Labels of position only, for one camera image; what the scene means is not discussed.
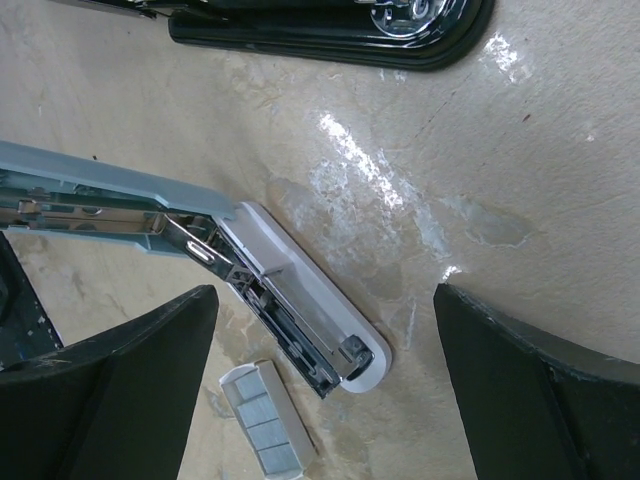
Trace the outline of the blue white stapler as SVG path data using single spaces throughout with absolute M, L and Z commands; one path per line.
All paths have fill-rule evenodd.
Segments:
M 385 339 L 258 203 L 6 141 L 1 227 L 193 261 L 250 308 L 320 397 L 368 392 L 390 369 Z

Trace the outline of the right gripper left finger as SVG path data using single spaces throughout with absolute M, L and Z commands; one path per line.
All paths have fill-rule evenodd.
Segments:
M 3 370 L 2 478 L 177 478 L 218 309 L 197 286 Z

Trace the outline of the staple tray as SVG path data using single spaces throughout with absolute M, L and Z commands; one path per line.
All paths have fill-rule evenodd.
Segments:
M 274 363 L 237 366 L 219 385 L 264 477 L 303 478 L 316 450 Z

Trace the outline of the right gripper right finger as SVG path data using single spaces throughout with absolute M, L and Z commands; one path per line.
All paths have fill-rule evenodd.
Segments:
M 441 283 L 434 310 L 480 479 L 636 479 L 639 366 Z

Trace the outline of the black stapler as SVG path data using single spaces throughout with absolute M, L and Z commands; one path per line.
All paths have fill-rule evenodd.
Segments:
M 78 1 L 76 7 L 167 21 L 179 44 L 431 72 L 463 58 L 492 0 Z

